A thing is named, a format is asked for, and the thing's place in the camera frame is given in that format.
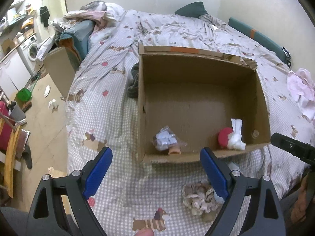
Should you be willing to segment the tall cardboard box bedside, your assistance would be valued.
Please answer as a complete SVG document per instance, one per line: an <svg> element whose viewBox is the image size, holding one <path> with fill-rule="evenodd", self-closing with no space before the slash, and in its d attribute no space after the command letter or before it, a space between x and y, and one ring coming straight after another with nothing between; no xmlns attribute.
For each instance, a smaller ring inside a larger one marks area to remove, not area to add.
<svg viewBox="0 0 315 236"><path fill-rule="evenodd" d="M68 96L80 59L65 47L51 50L44 59L44 66L63 98Z"/></svg>

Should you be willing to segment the open cardboard box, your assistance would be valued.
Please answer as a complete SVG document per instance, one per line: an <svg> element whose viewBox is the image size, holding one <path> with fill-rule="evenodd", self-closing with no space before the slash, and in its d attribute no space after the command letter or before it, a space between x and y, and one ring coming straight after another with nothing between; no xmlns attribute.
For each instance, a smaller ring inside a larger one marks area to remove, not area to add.
<svg viewBox="0 0 315 236"><path fill-rule="evenodd" d="M138 160L183 163L200 159L204 147L218 158L218 133L242 120L246 152L270 143L270 123L257 63L236 55L188 47L139 45ZM153 137L168 126L187 146L180 155L157 151Z"/></svg>

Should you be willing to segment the red suitcase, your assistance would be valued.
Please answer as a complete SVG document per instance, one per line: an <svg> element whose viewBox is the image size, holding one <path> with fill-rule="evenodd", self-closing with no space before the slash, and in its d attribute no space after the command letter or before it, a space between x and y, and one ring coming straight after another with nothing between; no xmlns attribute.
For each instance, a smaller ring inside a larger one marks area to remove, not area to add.
<svg viewBox="0 0 315 236"><path fill-rule="evenodd" d="M9 116L8 112L9 109L6 106L5 102L1 101L0 102L0 110L1 113L5 116ZM3 128L2 128L2 132L1 132L1 136L0 136L0 149L1 151L6 151L7 150L7 146L8 146L8 142L10 140L10 135L12 132L12 128L7 124L4 123Z"/></svg>

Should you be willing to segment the small tan rubber toy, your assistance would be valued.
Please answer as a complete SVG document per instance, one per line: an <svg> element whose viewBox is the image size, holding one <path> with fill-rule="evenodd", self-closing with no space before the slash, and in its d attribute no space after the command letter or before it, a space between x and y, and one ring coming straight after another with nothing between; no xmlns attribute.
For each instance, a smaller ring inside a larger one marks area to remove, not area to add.
<svg viewBox="0 0 315 236"><path fill-rule="evenodd" d="M168 149L168 155L180 155L181 154L181 149L179 146L171 146Z"/></svg>

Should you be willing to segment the dark striped cloth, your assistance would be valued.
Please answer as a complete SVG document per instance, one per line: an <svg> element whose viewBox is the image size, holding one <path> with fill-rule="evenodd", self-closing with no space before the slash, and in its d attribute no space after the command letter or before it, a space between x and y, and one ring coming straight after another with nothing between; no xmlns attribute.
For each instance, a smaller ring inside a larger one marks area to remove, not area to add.
<svg viewBox="0 0 315 236"><path fill-rule="evenodd" d="M127 88L127 95L130 98L138 98L138 82L139 82L139 63L134 64L131 69L132 81Z"/></svg>

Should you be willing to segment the pink white crumpled garment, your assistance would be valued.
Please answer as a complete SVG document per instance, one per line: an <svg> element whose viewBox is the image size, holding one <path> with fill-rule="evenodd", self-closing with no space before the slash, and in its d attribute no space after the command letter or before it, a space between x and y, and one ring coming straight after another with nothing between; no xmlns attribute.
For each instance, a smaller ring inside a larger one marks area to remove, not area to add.
<svg viewBox="0 0 315 236"><path fill-rule="evenodd" d="M304 68L296 72L290 71L287 76L287 88L301 113L310 121L314 121L314 81L311 73Z"/></svg>

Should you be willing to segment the pile of crumpled bedding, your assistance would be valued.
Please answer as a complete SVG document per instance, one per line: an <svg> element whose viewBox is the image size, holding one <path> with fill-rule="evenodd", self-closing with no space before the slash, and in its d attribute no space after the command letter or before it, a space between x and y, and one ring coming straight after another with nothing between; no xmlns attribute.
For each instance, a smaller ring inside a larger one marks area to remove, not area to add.
<svg viewBox="0 0 315 236"><path fill-rule="evenodd" d="M54 19L55 33L40 43L36 61L44 61L53 45L65 47L83 61L98 42L112 34L125 14L126 10L118 4L94 1Z"/></svg>

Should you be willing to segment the teal headboard cushion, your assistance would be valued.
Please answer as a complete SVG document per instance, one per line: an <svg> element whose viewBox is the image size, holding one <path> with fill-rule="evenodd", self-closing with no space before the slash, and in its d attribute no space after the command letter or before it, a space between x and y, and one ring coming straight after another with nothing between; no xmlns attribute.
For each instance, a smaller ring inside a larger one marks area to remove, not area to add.
<svg viewBox="0 0 315 236"><path fill-rule="evenodd" d="M276 42L274 42L272 39L268 38L261 32L256 31L251 26L246 25L245 23L233 17L229 18L228 25L255 40L268 50L274 52L283 63L285 63L289 68L292 67L292 57L290 55L290 52L285 47L278 45Z"/></svg>

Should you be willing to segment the pink rubber duck toy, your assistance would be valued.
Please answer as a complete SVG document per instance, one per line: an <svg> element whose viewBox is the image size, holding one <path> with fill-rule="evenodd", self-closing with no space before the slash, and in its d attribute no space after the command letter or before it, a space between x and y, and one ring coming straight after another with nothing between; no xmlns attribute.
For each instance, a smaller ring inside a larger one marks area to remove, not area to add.
<svg viewBox="0 0 315 236"><path fill-rule="evenodd" d="M227 149L229 138L228 136L233 133L233 129L231 127L225 127L221 129L218 133L218 145L221 149Z"/></svg>

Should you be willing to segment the beige knitted soft cloth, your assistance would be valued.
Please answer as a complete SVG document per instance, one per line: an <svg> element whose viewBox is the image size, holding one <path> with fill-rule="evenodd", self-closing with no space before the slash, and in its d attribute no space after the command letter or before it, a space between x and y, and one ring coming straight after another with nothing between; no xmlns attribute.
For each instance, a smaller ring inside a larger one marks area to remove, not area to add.
<svg viewBox="0 0 315 236"><path fill-rule="evenodd" d="M216 212L225 202L208 180L185 184L182 188L182 201L193 216Z"/></svg>

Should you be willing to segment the clear plastic packet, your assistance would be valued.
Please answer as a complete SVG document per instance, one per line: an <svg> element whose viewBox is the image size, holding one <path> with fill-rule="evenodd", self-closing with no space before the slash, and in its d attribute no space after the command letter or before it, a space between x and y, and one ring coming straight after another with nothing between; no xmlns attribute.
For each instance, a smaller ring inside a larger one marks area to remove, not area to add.
<svg viewBox="0 0 315 236"><path fill-rule="evenodd" d="M180 149L187 146L168 126L160 129L153 137L153 146L157 151L168 151L171 146L179 146Z"/></svg>

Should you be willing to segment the white sock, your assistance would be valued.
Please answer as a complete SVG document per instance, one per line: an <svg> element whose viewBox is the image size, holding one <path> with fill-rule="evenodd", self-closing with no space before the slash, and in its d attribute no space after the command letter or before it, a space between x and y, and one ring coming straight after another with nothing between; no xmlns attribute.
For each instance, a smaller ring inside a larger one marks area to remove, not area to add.
<svg viewBox="0 0 315 236"><path fill-rule="evenodd" d="M230 150L244 151L246 144L242 141L242 120L232 118L231 124L233 131L228 135L227 148Z"/></svg>

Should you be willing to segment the white washing machine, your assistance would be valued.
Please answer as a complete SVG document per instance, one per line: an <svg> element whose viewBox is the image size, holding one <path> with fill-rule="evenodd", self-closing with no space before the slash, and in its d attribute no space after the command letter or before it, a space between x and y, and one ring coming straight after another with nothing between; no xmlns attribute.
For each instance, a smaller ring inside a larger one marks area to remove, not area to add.
<svg viewBox="0 0 315 236"><path fill-rule="evenodd" d="M26 38L17 48L20 58L31 76L36 74L35 60L38 52L37 45L38 41L36 34L32 34Z"/></svg>

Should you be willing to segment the dark green pillow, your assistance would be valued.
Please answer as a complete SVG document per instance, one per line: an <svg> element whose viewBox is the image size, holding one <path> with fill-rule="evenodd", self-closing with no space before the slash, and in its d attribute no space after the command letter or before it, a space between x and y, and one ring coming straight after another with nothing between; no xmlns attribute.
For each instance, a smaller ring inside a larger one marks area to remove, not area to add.
<svg viewBox="0 0 315 236"><path fill-rule="evenodd" d="M200 16L208 14L208 12L204 7L203 2L194 2L181 7L175 11L175 14L189 18L199 18Z"/></svg>

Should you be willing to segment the wooden chair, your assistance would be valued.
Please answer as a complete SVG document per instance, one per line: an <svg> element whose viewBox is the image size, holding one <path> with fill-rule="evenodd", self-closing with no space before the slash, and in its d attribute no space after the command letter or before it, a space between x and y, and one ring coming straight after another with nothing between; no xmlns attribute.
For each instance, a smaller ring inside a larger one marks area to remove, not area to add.
<svg viewBox="0 0 315 236"><path fill-rule="evenodd" d="M1 163L4 164L1 189L5 190L8 196L13 199L13 172L14 170L21 170L20 160L27 145L29 131L25 131L19 122L13 125L7 116L1 114L1 133L3 132L4 125L8 125L11 132L7 149L5 153L1 152Z"/></svg>

